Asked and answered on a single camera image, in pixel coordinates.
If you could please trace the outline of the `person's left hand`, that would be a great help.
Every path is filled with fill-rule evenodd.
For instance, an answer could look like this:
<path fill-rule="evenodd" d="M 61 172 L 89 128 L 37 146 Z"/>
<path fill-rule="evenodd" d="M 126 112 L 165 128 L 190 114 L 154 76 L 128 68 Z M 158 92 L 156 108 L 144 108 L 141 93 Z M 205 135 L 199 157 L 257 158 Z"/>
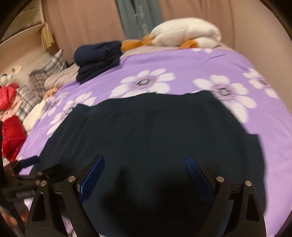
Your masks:
<path fill-rule="evenodd" d="M 16 206 L 16 211 L 19 214 L 22 222 L 26 223 L 28 220 L 28 215 L 29 215 L 28 207 L 23 203 L 18 203 Z M 18 226 L 17 220 L 13 216 L 11 216 L 7 212 L 7 210 L 2 206 L 1 206 L 1 214 L 10 227 L 17 227 Z"/>

